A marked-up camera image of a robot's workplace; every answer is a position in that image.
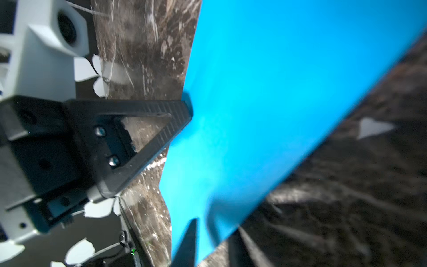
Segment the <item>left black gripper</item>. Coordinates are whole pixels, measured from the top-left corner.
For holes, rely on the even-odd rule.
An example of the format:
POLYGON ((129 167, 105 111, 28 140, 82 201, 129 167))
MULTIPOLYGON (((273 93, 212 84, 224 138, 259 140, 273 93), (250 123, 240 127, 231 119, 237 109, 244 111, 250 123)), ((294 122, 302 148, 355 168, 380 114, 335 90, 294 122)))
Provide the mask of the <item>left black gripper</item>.
POLYGON ((1 234, 23 244, 70 220, 87 196, 113 198, 191 119, 181 100, 70 100, 63 107, 24 96, 3 100, 1 234))

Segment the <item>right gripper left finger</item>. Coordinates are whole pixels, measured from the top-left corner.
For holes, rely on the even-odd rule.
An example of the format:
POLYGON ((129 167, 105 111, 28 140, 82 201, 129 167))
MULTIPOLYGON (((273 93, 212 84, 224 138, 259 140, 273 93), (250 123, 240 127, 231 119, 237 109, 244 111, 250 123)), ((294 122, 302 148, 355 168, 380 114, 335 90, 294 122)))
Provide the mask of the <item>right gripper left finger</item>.
POLYGON ((196 260, 197 229, 199 219, 192 219, 183 235, 181 244, 171 263, 171 267, 194 267, 196 260))

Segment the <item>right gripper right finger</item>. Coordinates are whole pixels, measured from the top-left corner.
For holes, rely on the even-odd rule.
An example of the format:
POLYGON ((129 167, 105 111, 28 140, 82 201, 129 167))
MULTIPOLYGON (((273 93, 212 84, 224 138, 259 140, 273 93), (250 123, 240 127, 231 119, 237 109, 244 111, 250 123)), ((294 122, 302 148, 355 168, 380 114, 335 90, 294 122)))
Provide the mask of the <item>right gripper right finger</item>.
POLYGON ((260 267, 262 255, 258 246, 248 234, 238 228, 228 238, 230 267, 260 267))

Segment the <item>cyan paper sheet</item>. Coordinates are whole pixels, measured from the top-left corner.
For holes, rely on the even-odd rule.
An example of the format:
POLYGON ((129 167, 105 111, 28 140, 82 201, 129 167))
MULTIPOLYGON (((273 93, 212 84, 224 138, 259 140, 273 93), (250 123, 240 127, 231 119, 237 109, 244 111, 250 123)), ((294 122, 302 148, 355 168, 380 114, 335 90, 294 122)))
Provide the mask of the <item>cyan paper sheet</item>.
POLYGON ((172 259, 228 238, 425 31, 425 1, 203 1, 160 181, 172 259))

